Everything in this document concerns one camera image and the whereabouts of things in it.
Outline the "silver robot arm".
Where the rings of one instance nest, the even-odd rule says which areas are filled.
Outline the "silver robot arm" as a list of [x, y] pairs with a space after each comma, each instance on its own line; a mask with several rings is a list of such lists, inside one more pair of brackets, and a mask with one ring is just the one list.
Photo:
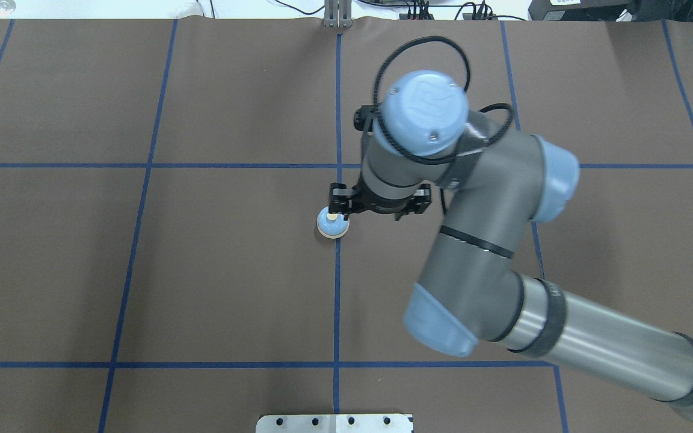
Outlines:
[[467, 357], [482, 340], [669, 405], [693, 423], [693, 338], [663, 331], [556, 283], [511, 269], [530, 223], [555, 219], [581, 174], [575, 155], [511, 128], [506, 103], [473, 111], [465, 86], [410, 72], [355, 113], [357, 183], [332, 183], [317, 217], [327, 238], [358, 213], [421, 214], [431, 185], [453, 192], [413, 285], [404, 323], [427, 347]]

